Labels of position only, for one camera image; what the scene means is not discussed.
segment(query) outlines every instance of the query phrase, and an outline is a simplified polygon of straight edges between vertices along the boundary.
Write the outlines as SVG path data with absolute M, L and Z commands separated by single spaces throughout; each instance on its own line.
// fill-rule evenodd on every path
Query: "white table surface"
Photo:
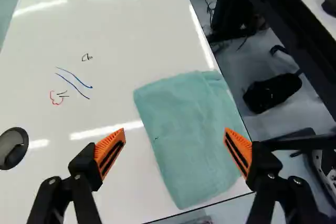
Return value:
M 86 53 L 93 58 L 82 62 Z M 77 85 L 90 100 L 57 76 L 74 82 L 56 67 L 93 86 Z M 20 126 L 30 146 L 15 168 L 0 170 L 1 221 L 25 223 L 40 183 L 68 177 L 68 163 L 87 143 L 120 127 L 126 146 L 94 193 L 102 221 L 141 223 L 181 212 L 164 185 L 132 92 L 209 69 L 218 66 L 189 0 L 19 0 L 0 54 L 0 132 Z M 53 105 L 51 90 L 68 90 L 70 97 Z M 240 178 L 203 205 L 247 192 Z M 76 223 L 73 206 L 66 223 Z
M 326 13 L 321 4 L 324 0 L 301 0 L 336 40 L 336 18 Z

